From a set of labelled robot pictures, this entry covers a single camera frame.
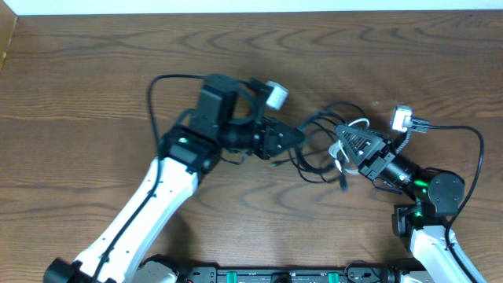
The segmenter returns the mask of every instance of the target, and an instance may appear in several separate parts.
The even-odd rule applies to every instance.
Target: tabletop
[[[155,157],[145,90],[160,74],[222,73],[289,89],[295,126],[351,101],[386,129],[396,105],[486,140],[479,184],[454,224],[488,281],[503,277],[501,12],[178,14],[21,17],[0,75],[0,281],[41,281],[72,261],[133,195]],[[193,108],[200,83],[160,82],[160,130]],[[413,134],[404,155],[469,184],[478,140]],[[220,266],[345,266],[410,257],[391,231],[403,196],[361,176],[310,184],[291,164],[220,163],[149,255]]]

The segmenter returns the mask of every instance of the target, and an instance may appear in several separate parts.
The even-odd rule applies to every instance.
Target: green light
[[[414,180],[414,184],[416,186],[421,186],[421,187],[429,187],[430,184],[426,183],[425,181],[422,181],[422,180]]]

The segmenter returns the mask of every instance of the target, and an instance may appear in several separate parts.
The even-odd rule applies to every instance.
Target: bundle of cables
[[[347,190],[347,182],[344,176],[344,172],[350,174],[355,173],[352,170],[344,169],[337,157],[338,152],[341,152],[343,154],[344,161],[349,162],[349,157],[344,152],[342,145],[337,139],[336,132],[334,131],[337,125],[341,123],[347,123],[346,119],[344,119],[339,113],[332,110],[340,106],[347,106],[352,108],[361,117],[360,119],[351,122],[351,126],[360,122],[365,122],[366,127],[369,126],[369,120],[366,118],[365,112],[356,104],[347,101],[338,101],[331,103],[330,105],[327,105],[313,115],[307,117],[306,120],[304,120],[299,126],[297,126],[297,129],[302,131],[306,135],[304,142],[296,145],[293,149],[288,150],[288,159],[275,161],[271,163],[270,166],[276,167],[290,161],[299,172],[300,178],[302,178],[304,181],[314,184],[333,183],[339,181],[342,190]],[[323,123],[328,123],[330,127],[324,126]],[[310,141],[315,136],[318,136],[318,134],[326,134],[331,140],[332,146],[321,150],[315,150],[310,153],[304,153],[306,146],[309,145]],[[323,164],[323,162],[321,162],[319,165],[314,165],[307,161],[306,157],[320,153],[329,153],[335,159],[335,162],[331,162],[325,165]],[[327,173],[334,171],[336,168],[339,169],[339,174],[331,178],[327,178],[325,176]],[[308,178],[306,177],[306,175],[316,176],[318,180],[312,179],[312,177]]]

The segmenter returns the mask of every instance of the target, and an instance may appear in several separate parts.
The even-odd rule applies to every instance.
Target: white background
[[[503,0],[4,0],[17,15],[503,9]]]

